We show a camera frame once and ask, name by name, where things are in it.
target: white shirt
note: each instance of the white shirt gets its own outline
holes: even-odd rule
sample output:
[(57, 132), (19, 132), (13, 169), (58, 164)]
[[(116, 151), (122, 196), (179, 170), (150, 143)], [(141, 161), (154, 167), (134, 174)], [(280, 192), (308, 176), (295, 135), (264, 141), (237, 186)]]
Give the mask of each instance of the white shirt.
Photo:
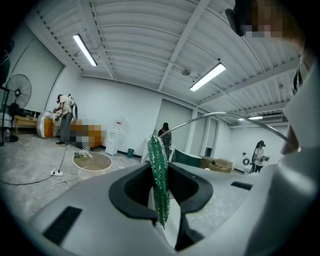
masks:
[(65, 115), (67, 113), (72, 113), (72, 109), (69, 105), (69, 97), (67, 95), (62, 95), (60, 96), (60, 102), (59, 103), (64, 103), (63, 108), (62, 108), (62, 113)]
[[(260, 159), (262, 158), (262, 156), (264, 155), (264, 149), (263, 148), (256, 148), (255, 151), (254, 151), (254, 154), (256, 155), (256, 158)], [(254, 160), (254, 164), (257, 165), (257, 166), (263, 166), (264, 162), (261, 162), (259, 160)]]

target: green trash bin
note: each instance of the green trash bin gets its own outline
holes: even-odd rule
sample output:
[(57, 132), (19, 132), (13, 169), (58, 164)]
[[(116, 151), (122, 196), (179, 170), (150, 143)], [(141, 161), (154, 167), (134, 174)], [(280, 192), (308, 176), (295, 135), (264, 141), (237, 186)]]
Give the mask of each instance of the green trash bin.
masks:
[(128, 158), (132, 158), (134, 156), (134, 149), (129, 148), (128, 149), (128, 154), (126, 155)]

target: fan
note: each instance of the fan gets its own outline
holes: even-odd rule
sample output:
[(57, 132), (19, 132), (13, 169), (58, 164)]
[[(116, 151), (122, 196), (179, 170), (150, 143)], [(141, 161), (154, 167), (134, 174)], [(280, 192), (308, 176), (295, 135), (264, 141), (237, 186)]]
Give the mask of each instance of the fan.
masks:
[[(6, 88), (9, 90), (7, 104), (9, 105), (9, 115), (11, 116), (11, 130), (13, 127), (14, 116), (19, 115), (29, 102), (31, 97), (31, 83), (24, 74), (15, 74), (12, 76)], [(10, 135), (10, 142), (16, 142), (18, 137)]]

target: tube light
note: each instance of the tube light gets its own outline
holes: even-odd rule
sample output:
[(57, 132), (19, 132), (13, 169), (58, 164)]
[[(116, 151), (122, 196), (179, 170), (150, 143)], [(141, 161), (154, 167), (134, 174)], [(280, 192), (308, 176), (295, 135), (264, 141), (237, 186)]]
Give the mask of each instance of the tube light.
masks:
[(251, 120), (260, 120), (262, 119), (263, 117), (262, 116), (253, 116), (253, 117), (249, 117), (249, 119)]
[(190, 91), (195, 92), (200, 87), (204, 86), (208, 83), (211, 79), (219, 75), (221, 72), (225, 71), (226, 67), (219, 63), (213, 69), (211, 69), (208, 73), (206, 73), (203, 77), (201, 77), (197, 82), (195, 82), (191, 87)]
[(89, 52), (87, 46), (85, 45), (85, 42), (81, 38), (81, 35), (76, 34), (73, 36), (73, 39), (76, 41), (76, 43), (78, 44), (78, 46), (80, 47), (81, 51), (86, 56), (88, 61), (91, 63), (91, 65), (96, 67), (98, 64), (95, 61), (95, 59), (92, 57), (91, 53)]

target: gray floor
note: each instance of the gray floor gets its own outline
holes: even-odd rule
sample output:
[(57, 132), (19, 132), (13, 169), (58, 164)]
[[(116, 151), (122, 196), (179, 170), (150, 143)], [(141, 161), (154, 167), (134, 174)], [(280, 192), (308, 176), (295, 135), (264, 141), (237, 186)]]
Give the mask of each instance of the gray floor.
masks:
[[(64, 173), (63, 178), (53, 176), (29, 185), (8, 185), (1, 182), (1, 195), (12, 213), (24, 221), (28, 221), (39, 209), (79, 182), (78, 168), (73, 164), (72, 158), (80, 149), (73, 145), (68, 145), (67, 148), (57, 146), (55, 142), (54, 139), (39, 138), (36, 134), (20, 134), (17, 142), (0, 147), (0, 178), (7, 183), (24, 184), (48, 178), (51, 170), (59, 169), (62, 160), (60, 171), (68, 172)], [(95, 148), (94, 151), (105, 154), (103, 148)], [(109, 157), (112, 160), (110, 172), (121, 171), (121, 168), (140, 163), (140, 159), (127, 158), (123, 154)]]

